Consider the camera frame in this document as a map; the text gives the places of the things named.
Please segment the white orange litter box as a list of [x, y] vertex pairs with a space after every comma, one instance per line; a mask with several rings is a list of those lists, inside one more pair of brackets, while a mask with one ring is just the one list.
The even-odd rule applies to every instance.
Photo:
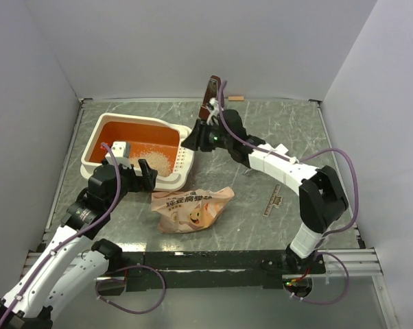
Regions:
[[181, 146], [191, 128], [152, 117], [126, 114], [102, 114], [88, 140], [81, 158], [80, 173], [88, 179], [101, 165], [106, 150], [102, 143], [130, 145], [129, 160], [140, 174], [138, 159], [145, 159], [158, 171], [157, 191], [178, 191], [186, 183], [194, 161], [194, 152]]

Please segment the peach cat litter bag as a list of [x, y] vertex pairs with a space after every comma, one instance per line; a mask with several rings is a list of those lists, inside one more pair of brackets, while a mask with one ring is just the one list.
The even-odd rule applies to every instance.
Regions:
[[230, 187], [216, 192], [202, 189], [155, 192], [151, 210], [161, 216], [158, 229], [162, 233], [191, 233], [211, 227], [234, 196]]

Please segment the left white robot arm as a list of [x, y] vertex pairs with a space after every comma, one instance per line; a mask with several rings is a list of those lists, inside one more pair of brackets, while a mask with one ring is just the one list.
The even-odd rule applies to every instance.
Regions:
[[97, 277], [113, 276], [123, 265], [123, 251], [97, 233], [127, 193], [151, 192], [157, 172], [146, 160], [133, 168], [107, 161], [68, 207], [54, 236], [19, 283], [0, 298], [0, 328], [51, 328], [66, 305]]

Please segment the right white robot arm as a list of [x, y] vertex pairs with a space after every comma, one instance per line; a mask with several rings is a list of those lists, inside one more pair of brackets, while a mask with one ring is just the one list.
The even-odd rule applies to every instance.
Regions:
[[334, 168], [301, 163], [248, 134], [236, 110], [197, 119], [181, 145], [191, 151], [225, 149], [235, 162], [274, 178], [298, 195], [301, 225], [285, 251], [287, 267], [294, 273], [303, 272], [313, 263], [319, 242], [348, 210], [349, 203]]

